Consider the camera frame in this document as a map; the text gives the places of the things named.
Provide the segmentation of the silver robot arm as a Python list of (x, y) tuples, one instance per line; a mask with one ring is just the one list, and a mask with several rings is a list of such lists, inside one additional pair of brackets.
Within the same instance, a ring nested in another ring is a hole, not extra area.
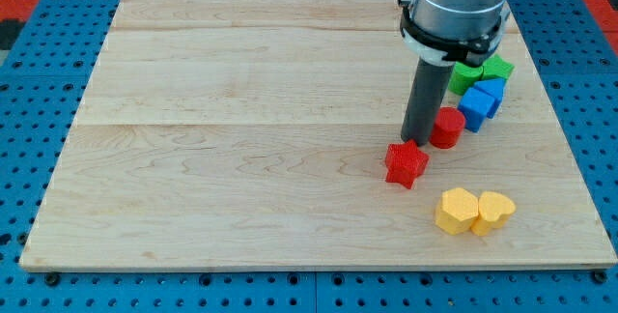
[(510, 10), (507, 0), (398, 0), (405, 45), (438, 67), (481, 66), (497, 50)]

